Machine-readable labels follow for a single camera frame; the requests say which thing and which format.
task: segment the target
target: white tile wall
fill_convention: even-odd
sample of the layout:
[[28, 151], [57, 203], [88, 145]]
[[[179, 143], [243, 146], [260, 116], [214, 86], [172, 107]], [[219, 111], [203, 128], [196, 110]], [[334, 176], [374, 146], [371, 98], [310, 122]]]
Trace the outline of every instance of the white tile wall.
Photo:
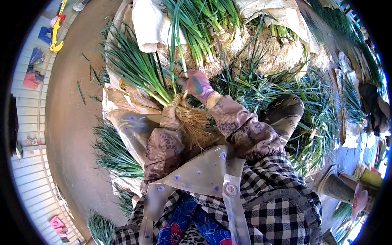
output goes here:
[[[67, 18], [63, 26], [71, 26], [77, 12], [72, 10], [73, 0], [65, 6]], [[23, 158], [11, 158], [13, 174], [18, 191], [32, 220], [48, 244], [61, 245], [61, 239], [49, 225], [53, 216], [58, 216], [68, 228], [67, 238], [71, 245], [85, 241], [73, 225], [72, 219], [56, 199], [57, 191], [49, 169], [45, 146], [45, 107], [48, 85], [56, 53], [49, 50], [49, 45], [38, 38], [42, 26], [50, 27], [50, 20], [56, 15], [61, 0], [53, 0], [31, 30], [20, 53], [15, 67], [11, 93], [16, 97], [18, 110], [18, 142], [23, 147]], [[58, 36], [65, 37], [68, 29], [60, 28]], [[40, 49], [44, 61], [34, 69], [45, 76], [43, 84], [36, 89], [23, 86], [27, 67], [34, 48]], [[41, 145], [28, 146], [27, 137], [37, 138]]]

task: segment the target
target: blue floral fabric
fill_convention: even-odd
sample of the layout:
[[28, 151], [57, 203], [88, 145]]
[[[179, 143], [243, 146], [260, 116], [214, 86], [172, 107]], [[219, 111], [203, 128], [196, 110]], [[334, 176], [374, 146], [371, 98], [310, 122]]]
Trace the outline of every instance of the blue floral fabric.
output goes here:
[[179, 201], [168, 225], [161, 228], [157, 245], [177, 245], [190, 222], [211, 245], [231, 245], [230, 232], [219, 226], [190, 195], [185, 195]]

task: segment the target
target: black and white checkered fabric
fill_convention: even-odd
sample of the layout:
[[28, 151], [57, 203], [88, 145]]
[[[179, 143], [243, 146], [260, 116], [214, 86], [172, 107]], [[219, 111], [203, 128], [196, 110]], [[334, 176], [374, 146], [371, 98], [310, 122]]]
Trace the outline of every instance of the black and white checkered fabric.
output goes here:
[[[161, 219], [154, 222], [154, 243], [160, 228], [168, 224], [177, 201], [184, 193], [177, 190], [168, 198]], [[189, 194], [194, 196], [203, 210], [229, 229], [225, 205], [221, 198]], [[245, 165], [241, 180], [241, 200], [252, 244], [320, 243], [320, 199], [306, 186], [284, 156], [268, 156], [254, 166]], [[143, 208], [144, 197], [137, 203], [126, 226], [116, 229], [112, 244], [138, 244]], [[180, 244], [192, 242], [183, 239]]]

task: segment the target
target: pink cloth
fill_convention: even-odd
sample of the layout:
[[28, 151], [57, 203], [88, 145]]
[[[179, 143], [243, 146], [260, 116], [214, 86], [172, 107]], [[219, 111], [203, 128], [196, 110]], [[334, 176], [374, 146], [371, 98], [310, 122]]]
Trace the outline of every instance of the pink cloth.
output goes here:
[[60, 237], [67, 237], [67, 227], [63, 224], [63, 222], [61, 222], [61, 220], [57, 216], [54, 216], [49, 221], [49, 224], [55, 230], [55, 232], [60, 235]]

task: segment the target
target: yellow container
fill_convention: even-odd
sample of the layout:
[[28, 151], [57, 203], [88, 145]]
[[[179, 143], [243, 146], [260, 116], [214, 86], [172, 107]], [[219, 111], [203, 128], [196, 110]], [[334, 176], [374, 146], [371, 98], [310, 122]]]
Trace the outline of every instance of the yellow container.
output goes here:
[[381, 187], [383, 183], [383, 179], [380, 176], [368, 169], [365, 169], [360, 180], [377, 188]]

